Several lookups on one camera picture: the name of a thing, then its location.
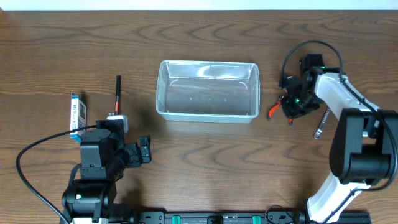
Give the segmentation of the blue white small box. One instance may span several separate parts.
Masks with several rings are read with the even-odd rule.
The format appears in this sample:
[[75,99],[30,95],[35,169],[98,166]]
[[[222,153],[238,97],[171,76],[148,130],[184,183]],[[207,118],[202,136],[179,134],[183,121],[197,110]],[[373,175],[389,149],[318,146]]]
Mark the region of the blue white small box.
[[71,93],[70,130],[86,127],[86,105],[81,98]]

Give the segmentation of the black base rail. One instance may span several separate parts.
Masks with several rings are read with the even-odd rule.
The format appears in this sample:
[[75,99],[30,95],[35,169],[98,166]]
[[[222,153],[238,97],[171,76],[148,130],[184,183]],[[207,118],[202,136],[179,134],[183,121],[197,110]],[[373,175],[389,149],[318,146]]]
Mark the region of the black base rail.
[[266,213],[163,213],[142,212],[143,224],[289,224],[310,223],[303,212]]

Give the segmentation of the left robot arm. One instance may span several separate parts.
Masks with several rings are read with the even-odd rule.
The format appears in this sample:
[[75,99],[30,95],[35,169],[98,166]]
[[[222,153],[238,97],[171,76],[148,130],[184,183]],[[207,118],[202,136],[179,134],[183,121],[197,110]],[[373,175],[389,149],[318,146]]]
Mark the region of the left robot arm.
[[114,202],[116,182],[125,169],[151,162],[150,147],[149,135],[138,143],[125,143],[121,120],[99,120],[95,129],[83,133],[81,164],[73,168],[62,195],[69,223],[139,223],[132,207]]

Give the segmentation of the silver combination wrench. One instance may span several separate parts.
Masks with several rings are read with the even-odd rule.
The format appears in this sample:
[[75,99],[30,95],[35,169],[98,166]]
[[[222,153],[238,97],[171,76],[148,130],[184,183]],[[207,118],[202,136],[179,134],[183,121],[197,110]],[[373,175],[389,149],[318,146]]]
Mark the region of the silver combination wrench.
[[330,112],[331,112],[331,109],[328,107],[328,108],[326,109],[326,111],[325,111],[325,114],[323,115],[322,120],[320,121],[320,124],[319,124],[317,130],[315,131],[315,133],[314,133],[314,135],[313,135],[313,138],[314,138],[315,140],[320,139],[320,137],[322,136],[323,128],[324,128],[324,126],[325,126],[325,124],[326,124],[326,122],[327,122],[327,120],[328,120],[328,117],[329,117]]

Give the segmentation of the clear plastic container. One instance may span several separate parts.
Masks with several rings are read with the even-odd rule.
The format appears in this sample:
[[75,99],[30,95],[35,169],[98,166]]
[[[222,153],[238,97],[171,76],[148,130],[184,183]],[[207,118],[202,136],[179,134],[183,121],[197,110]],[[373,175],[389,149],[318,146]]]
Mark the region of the clear plastic container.
[[255,63],[164,60],[156,111],[167,121],[250,123],[260,111]]

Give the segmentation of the red handled pliers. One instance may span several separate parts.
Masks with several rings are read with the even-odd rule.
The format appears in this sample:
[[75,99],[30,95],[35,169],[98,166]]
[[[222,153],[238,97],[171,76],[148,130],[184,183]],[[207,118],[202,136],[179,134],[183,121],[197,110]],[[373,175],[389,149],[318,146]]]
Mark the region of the red handled pliers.
[[[271,107],[271,108],[269,109],[269,111],[267,112],[267,120],[268,120],[268,121],[271,120],[272,115],[274,114],[274,112],[275,112],[280,106],[281,106],[281,102],[280,102],[280,100],[277,100],[276,104],[275,104],[273,107]],[[290,126],[292,126],[292,125],[293,125],[293,119],[289,118],[289,119],[288,119],[288,124],[289,124]]]

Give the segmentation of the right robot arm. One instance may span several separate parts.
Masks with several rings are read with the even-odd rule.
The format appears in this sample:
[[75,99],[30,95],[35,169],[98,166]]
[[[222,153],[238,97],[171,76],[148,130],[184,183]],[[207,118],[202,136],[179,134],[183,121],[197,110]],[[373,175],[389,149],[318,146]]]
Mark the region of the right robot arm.
[[299,77],[282,77],[287,94],[280,100],[293,120],[327,105],[338,119],[329,153],[330,174],[306,201],[296,223],[336,223],[362,192],[397,171],[397,112],[370,103],[338,67],[328,67],[320,54],[300,59]]

